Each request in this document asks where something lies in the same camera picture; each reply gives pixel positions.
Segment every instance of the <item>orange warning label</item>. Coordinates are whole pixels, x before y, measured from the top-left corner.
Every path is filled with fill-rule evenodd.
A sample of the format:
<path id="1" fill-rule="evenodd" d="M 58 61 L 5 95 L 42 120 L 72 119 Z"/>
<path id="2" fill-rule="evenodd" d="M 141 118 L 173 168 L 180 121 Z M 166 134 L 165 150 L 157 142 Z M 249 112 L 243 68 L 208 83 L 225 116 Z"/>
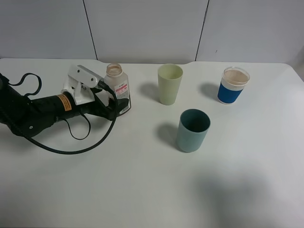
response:
<path id="1" fill-rule="evenodd" d="M 65 108 L 65 111 L 72 110 L 72 105 L 71 105 L 70 101 L 68 100 L 67 96 L 65 96 L 64 94 L 59 94 L 57 96 L 61 100 L 61 102 L 62 102 L 62 104 L 63 104 L 63 106 Z"/>

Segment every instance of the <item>cup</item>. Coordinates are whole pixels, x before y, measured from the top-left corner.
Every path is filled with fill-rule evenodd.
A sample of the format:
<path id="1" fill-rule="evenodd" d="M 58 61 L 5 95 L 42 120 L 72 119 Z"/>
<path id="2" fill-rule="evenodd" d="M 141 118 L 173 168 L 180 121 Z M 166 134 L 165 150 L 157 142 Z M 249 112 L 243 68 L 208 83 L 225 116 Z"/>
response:
<path id="1" fill-rule="evenodd" d="M 196 151 L 207 134 L 210 119 L 206 113 L 198 109 L 188 109 L 180 117 L 176 144 L 182 151 Z"/>
<path id="2" fill-rule="evenodd" d="M 226 68 L 218 89 L 219 101 L 226 105 L 234 103 L 249 80 L 245 70 L 234 66 Z"/>
<path id="3" fill-rule="evenodd" d="M 158 88 L 160 102 L 172 105 L 181 84 L 182 68 L 175 64 L 165 64 L 158 68 Z"/>

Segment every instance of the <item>dark teal cup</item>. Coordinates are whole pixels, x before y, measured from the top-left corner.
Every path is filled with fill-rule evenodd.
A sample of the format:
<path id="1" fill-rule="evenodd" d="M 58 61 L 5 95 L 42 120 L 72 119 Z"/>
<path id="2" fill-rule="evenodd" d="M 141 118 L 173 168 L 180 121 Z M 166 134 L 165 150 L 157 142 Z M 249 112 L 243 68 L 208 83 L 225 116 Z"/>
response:
<path id="1" fill-rule="evenodd" d="M 176 144 L 184 152 L 196 151 L 207 134 L 210 119 L 198 109 L 188 109 L 180 115 Z"/>

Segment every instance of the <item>plastic bottle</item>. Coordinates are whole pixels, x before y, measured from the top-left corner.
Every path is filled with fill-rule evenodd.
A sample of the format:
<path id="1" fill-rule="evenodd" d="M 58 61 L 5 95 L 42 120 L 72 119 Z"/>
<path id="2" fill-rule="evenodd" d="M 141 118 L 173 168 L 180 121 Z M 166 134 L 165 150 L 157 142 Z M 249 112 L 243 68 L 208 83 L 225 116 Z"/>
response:
<path id="1" fill-rule="evenodd" d="M 128 75 L 123 72 L 122 67 L 118 63 L 111 63 L 106 68 L 106 76 L 104 82 L 115 91 L 117 99 L 128 98 L 129 104 L 125 107 L 119 115 L 122 115 L 131 108 L 131 97 L 129 89 Z M 113 101 L 113 96 L 109 94 L 109 102 Z"/>

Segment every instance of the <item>white mount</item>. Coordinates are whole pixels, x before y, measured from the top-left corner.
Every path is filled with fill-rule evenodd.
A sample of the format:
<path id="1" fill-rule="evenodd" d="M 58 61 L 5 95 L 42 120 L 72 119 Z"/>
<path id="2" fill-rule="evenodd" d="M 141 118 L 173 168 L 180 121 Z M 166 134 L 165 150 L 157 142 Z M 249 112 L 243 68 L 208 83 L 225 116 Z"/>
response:
<path id="1" fill-rule="evenodd" d="M 90 88 L 97 86 L 101 76 L 82 65 L 72 65 L 68 71 L 68 78 L 63 84 L 61 92 L 69 92 L 76 105 L 82 105 L 94 101 L 94 95 Z"/>

